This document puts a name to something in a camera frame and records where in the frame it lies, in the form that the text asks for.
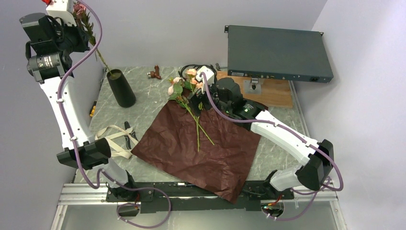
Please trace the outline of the red flower bouquet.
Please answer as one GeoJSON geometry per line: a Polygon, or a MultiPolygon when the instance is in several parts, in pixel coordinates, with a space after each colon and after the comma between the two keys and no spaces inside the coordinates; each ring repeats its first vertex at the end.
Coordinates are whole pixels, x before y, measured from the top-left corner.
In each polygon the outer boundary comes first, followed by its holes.
{"type": "Polygon", "coordinates": [[[200,124],[200,115],[199,112],[204,111],[203,103],[197,103],[197,111],[194,111],[192,108],[192,99],[189,99],[189,96],[193,96],[193,93],[196,93],[198,90],[203,88],[203,83],[197,81],[197,69],[191,68],[187,69],[186,76],[183,73],[180,74],[180,77],[170,77],[168,87],[168,96],[169,100],[173,100],[179,104],[181,108],[184,108],[193,118],[196,125],[196,136],[197,136],[197,150],[200,151],[200,132],[202,132],[210,143],[214,146],[214,142],[209,137],[207,132],[200,124]]]}

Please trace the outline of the pink flower stem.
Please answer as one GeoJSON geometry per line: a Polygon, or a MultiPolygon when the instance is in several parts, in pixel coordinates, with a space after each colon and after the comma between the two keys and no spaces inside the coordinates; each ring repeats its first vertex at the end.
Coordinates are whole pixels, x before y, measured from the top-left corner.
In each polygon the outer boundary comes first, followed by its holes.
{"type": "Polygon", "coordinates": [[[78,1],[74,2],[74,13],[73,16],[77,22],[77,24],[79,25],[79,27],[81,27],[89,40],[89,43],[92,46],[96,45],[96,36],[95,33],[93,32],[93,28],[94,28],[94,23],[90,22],[90,13],[87,12],[87,8],[79,3],[78,1]]]}

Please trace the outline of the dark red wrapping paper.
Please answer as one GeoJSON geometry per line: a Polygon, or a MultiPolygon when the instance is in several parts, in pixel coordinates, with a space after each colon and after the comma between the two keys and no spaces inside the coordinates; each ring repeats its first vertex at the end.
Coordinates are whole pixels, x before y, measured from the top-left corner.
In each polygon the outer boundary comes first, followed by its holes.
{"type": "Polygon", "coordinates": [[[234,204],[259,141],[258,134],[224,119],[215,110],[202,112],[195,121],[186,109],[169,100],[131,152],[234,204]]]}

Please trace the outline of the beige ribbon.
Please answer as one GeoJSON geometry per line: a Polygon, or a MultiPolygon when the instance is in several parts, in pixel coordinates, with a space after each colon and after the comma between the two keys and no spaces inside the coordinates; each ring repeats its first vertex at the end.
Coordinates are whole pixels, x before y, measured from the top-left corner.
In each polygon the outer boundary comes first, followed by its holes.
{"type": "Polygon", "coordinates": [[[133,149],[132,145],[136,146],[138,144],[138,141],[136,141],[134,138],[130,136],[130,132],[134,128],[131,126],[129,129],[121,128],[116,125],[109,125],[95,134],[95,140],[99,140],[101,138],[104,138],[107,140],[110,148],[111,148],[111,155],[112,157],[123,157],[125,159],[129,159],[132,156],[131,150],[133,149]],[[116,131],[116,133],[110,134],[110,135],[105,135],[105,132],[113,129],[116,131]],[[118,138],[124,138],[125,135],[128,135],[129,138],[131,139],[131,150],[128,150],[127,148],[123,148],[121,145],[117,144],[115,141],[118,140],[118,138]]]}

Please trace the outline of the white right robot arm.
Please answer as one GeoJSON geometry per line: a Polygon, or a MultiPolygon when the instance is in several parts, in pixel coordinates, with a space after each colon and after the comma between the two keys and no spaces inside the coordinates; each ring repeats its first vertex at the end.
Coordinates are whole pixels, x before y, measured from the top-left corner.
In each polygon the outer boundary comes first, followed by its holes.
{"type": "Polygon", "coordinates": [[[243,98],[231,78],[215,80],[202,73],[191,77],[189,85],[192,87],[189,107],[196,114],[213,108],[226,120],[277,144],[298,161],[294,167],[274,170],[268,175],[264,185],[266,197],[275,199],[283,190],[297,186],[312,193],[332,188],[328,185],[329,174],[337,166],[331,142],[307,137],[278,120],[261,104],[243,98]]]}

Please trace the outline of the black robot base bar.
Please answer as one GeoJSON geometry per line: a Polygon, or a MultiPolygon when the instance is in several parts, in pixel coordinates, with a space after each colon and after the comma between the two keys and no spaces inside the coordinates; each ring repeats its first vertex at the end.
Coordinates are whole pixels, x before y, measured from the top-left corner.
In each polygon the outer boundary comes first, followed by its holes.
{"type": "Polygon", "coordinates": [[[246,181],[237,201],[232,204],[214,193],[199,188],[191,183],[181,182],[134,182],[136,188],[146,190],[138,191],[135,201],[140,205],[141,214],[156,213],[168,210],[168,201],[164,195],[153,188],[165,192],[171,202],[172,211],[200,211],[200,210],[227,210],[243,209],[245,211],[261,211],[266,202],[282,203],[282,200],[293,200],[294,195],[290,189],[280,192],[279,195],[268,191],[261,180],[246,181]]]}

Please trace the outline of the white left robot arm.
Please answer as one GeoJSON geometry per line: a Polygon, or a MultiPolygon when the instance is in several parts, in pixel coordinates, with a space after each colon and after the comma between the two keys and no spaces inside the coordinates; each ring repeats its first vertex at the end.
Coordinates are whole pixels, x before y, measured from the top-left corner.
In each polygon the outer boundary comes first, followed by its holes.
{"type": "Polygon", "coordinates": [[[95,169],[111,188],[120,186],[123,200],[134,200],[138,188],[112,159],[108,141],[96,139],[79,112],[70,54],[89,50],[85,32],[73,21],[44,13],[31,13],[19,21],[29,37],[25,48],[28,72],[46,94],[60,129],[63,151],[57,154],[58,161],[82,173],[95,169]]]}

